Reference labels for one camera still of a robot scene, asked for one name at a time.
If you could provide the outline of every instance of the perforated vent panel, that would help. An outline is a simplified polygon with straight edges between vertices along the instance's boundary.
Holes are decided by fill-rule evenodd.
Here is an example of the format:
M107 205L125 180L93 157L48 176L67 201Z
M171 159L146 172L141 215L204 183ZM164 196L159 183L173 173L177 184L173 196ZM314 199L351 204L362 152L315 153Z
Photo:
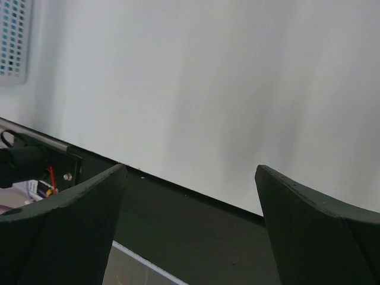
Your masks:
M26 80L33 0L0 0L0 85Z

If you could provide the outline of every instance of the white wall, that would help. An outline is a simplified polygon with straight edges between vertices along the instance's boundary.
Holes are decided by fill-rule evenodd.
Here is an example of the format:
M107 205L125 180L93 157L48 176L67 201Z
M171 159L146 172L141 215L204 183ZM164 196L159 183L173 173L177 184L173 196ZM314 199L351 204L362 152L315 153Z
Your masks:
M258 164L380 211L380 2L40 1L0 116L255 213Z

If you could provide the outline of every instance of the dark green platform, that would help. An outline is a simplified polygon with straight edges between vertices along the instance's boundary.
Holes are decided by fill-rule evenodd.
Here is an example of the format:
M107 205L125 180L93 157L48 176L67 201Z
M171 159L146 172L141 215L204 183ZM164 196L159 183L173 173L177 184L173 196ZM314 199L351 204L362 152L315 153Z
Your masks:
M84 180L115 164L68 151L83 158ZM280 284L262 217L131 167L127 184L121 245L188 284Z

